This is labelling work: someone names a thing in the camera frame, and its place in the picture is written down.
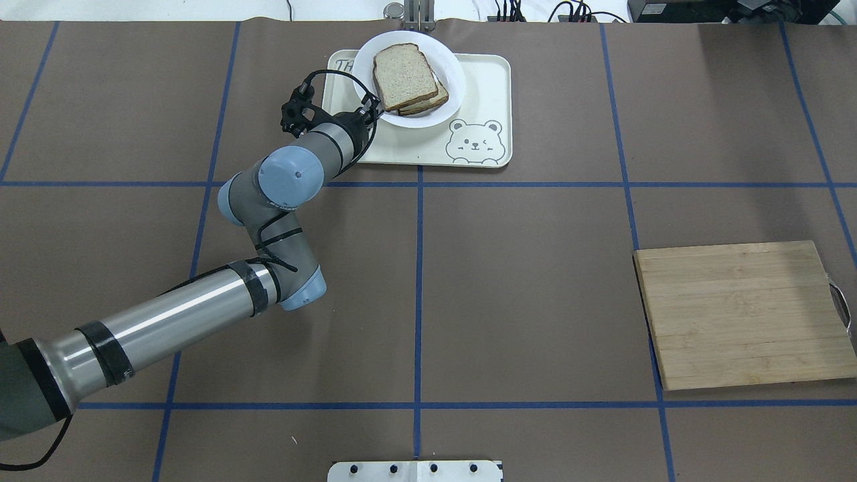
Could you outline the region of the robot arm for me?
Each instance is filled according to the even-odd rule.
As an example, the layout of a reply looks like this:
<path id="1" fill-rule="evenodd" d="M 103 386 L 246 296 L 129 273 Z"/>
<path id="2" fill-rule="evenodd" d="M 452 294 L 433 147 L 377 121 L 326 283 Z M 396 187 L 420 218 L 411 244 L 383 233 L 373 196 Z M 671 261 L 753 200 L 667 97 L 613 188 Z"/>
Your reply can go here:
<path id="1" fill-rule="evenodd" d="M 242 226 L 256 256 L 205 272 L 156 298 L 51 341 L 2 343 L 2 440 L 67 421 L 86 397 L 273 305 L 298 309 L 327 287 L 296 210 L 345 173 L 374 138 L 378 107 L 330 115 L 284 107 L 294 135 L 218 192 L 218 208 Z"/>

